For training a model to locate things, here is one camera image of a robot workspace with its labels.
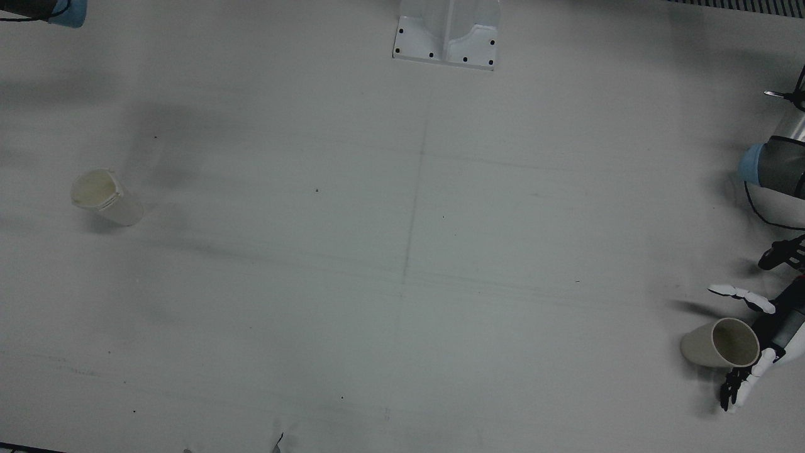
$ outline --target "black cable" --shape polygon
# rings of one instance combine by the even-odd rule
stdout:
[[[0,18],[0,22],[34,22],[35,20],[52,19],[52,18],[55,18],[56,16],[61,16],[62,14],[64,14],[64,12],[66,10],[69,10],[71,3],[72,3],[72,0],[67,0],[67,5],[65,5],[64,8],[62,8],[60,11],[57,11],[57,12],[49,14],[49,15],[39,16],[39,17],[25,17],[25,18],[21,18],[21,19]]]
[[[793,231],[805,231],[805,228],[798,228],[798,227],[796,227],[796,226],[782,225],[782,224],[780,224],[780,223],[769,222],[768,220],[766,220],[766,218],[765,218],[765,217],[763,217],[763,216],[762,216],[762,215],[761,215],[761,214],[758,212],[758,208],[756,208],[756,207],[754,206],[754,202],[752,202],[752,195],[750,195],[750,194],[749,194],[749,184],[747,184],[747,183],[746,183],[746,181],[744,181],[744,190],[746,191],[746,199],[749,201],[749,205],[750,205],[750,206],[752,206],[752,211],[753,211],[753,212],[754,212],[754,213],[755,213],[755,214],[756,214],[756,215],[757,215],[757,216],[758,216],[758,217],[759,217],[759,218],[760,218],[760,219],[761,219],[761,220],[762,220],[762,221],[763,221],[763,222],[764,222],[766,225],[771,225],[772,227],[777,227],[777,228],[785,228],[786,230],[793,230]]]

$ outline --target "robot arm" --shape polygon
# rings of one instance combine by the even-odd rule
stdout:
[[[746,305],[750,309],[755,311],[761,311],[765,314],[774,314],[777,311],[777,308],[774,304],[769,302],[769,299],[746,289],[736,288],[732,285],[710,285],[708,290],[719,296],[730,296],[733,299],[741,299],[746,302]]]
[[[754,144],[738,165],[738,174],[744,181],[801,199],[805,199],[804,81],[805,67],[793,93],[766,91],[770,96],[790,101],[795,108],[787,111],[769,141]]]
[[[78,28],[84,24],[87,15],[87,0],[0,0],[0,10],[25,16],[21,19],[0,18],[0,22],[43,20]]]

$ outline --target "white mounting bracket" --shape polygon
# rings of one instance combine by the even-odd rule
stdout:
[[[393,58],[494,70],[499,0],[402,0]]]

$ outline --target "blue cap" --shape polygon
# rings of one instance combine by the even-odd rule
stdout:
[[[738,164],[738,176],[746,182],[751,182],[754,185],[760,185],[760,177],[758,176],[758,161],[760,160],[760,153],[763,152],[765,143],[756,143],[749,147],[741,158]]]
[[[67,6],[67,0],[59,0],[53,7],[53,12],[58,13]],[[78,28],[84,25],[84,18],[87,17],[87,0],[72,0],[70,7],[62,14],[51,17],[48,23],[64,25],[65,27]]]

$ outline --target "paper cup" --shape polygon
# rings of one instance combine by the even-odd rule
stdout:
[[[73,205],[125,227],[142,218],[142,205],[108,168],[96,168],[79,176],[72,183],[70,198]]]
[[[682,355],[694,364],[714,368],[748,367],[760,355],[758,336],[745,322],[722,318],[682,337]]]

